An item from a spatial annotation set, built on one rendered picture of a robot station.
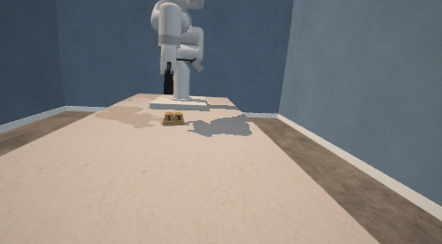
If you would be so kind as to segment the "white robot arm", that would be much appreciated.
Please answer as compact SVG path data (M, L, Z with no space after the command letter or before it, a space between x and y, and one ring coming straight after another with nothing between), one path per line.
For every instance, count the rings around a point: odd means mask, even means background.
M177 49L174 94L170 97L173 101L192 99L189 97L190 69L186 62L190 62L197 72L204 69L200 64L203 59L204 32L202 28L192 27L192 17L187 12L187 9L199 10L203 5L204 0L160 0L151 14L151 25L159 31L159 44L181 46Z

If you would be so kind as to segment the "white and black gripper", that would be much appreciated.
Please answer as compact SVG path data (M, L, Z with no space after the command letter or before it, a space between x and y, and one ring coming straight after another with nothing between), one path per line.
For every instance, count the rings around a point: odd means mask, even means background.
M181 46L169 44L159 44L159 46L161 47L160 74L163 76L165 73L166 76L164 79L164 94L174 94L172 73L174 71L176 74L177 49L181 48ZM170 75L170 70L172 76Z

